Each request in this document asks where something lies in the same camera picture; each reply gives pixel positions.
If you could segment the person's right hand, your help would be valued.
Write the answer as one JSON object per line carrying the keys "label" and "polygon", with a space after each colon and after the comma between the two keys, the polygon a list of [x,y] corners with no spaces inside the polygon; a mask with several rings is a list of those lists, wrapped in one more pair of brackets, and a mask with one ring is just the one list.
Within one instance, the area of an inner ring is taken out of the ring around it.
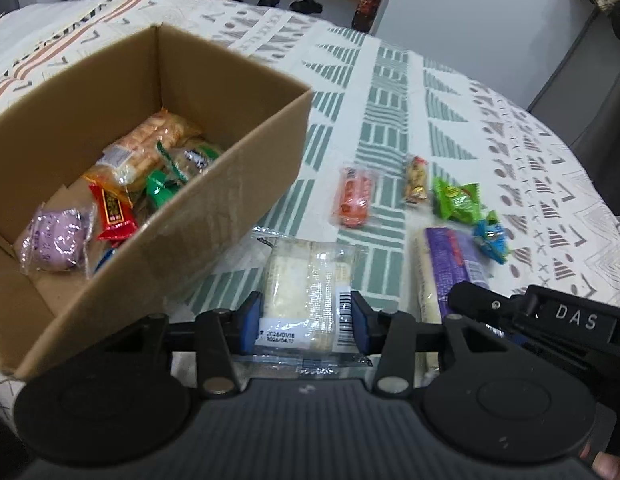
{"label": "person's right hand", "polygon": [[586,446],[580,452],[580,460],[591,466],[592,470],[604,480],[620,480],[620,457],[605,452],[594,454]]}

